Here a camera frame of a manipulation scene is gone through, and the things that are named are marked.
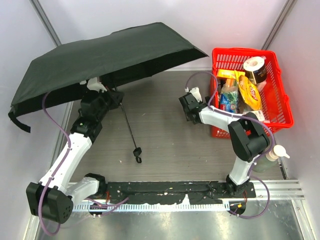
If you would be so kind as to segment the black folding umbrella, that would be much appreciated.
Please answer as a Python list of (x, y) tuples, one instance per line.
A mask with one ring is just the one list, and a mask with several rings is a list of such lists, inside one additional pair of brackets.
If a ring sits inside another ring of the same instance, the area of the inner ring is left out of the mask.
[(88, 80), (98, 78), (107, 91), (207, 54), (162, 22), (129, 27), (94, 39), (62, 44), (33, 59), (11, 102), (9, 119), (82, 100)]

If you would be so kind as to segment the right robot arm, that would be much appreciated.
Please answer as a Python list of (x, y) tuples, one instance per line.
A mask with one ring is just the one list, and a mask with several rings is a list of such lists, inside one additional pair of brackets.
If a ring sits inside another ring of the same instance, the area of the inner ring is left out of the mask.
[(226, 131), (236, 159), (226, 177), (226, 188), (233, 196), (241, 195), (250, 181), (254, 160), (262, 155), (270, 140), (256, 115), (226, 112), (196, 99), (192, 93), (179, 98), (187, 121), (205, 124)]

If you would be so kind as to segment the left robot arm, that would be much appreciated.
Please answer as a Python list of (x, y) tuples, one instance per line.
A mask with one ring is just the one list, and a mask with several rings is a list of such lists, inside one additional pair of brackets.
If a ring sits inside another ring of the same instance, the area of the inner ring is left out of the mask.
[(32, 215), (63, 224), (69, 219), (74, 206), (87, 197), (104, 194), (107, 184), (102, 175), (88, 173), (73, 185), (69, 182), (101, 132), (107, 112), (117, 109), (123, 97), (123, 92), (115, 90), (90, 90), (83, 96), (79, 116), (60, 155), (38, 183), (31, 182), (26, 188)]

